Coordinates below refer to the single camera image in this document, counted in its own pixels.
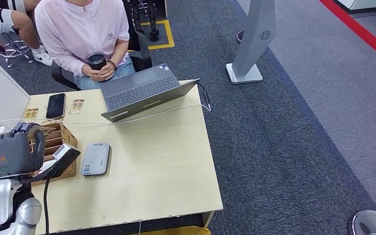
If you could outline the person's right hand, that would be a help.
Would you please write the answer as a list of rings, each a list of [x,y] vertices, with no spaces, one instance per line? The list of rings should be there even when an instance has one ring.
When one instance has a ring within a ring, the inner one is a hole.
[[[85,76],[88,76],[93,81],[104,81],[105,77],[101,74],[102,70],[93,70],[89,65],[84,65],[81,69]]]

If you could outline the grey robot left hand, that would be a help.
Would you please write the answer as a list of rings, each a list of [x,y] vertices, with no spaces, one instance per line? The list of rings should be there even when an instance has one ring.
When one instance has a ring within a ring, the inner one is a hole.
[[[19,122],[0,134],[0,178],[39,170],[44,163],[45,136],[42,126]]]

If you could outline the person's left hand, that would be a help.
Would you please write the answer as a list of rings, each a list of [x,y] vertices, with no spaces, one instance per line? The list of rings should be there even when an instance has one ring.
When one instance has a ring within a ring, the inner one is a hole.
[[[106,65],[102,67],[100,70],[102,70],[101,74],[104,75],[105,80],[109,80],[113,76],[115,69],[116,69],[115,63],[108,60],[106,62]]]

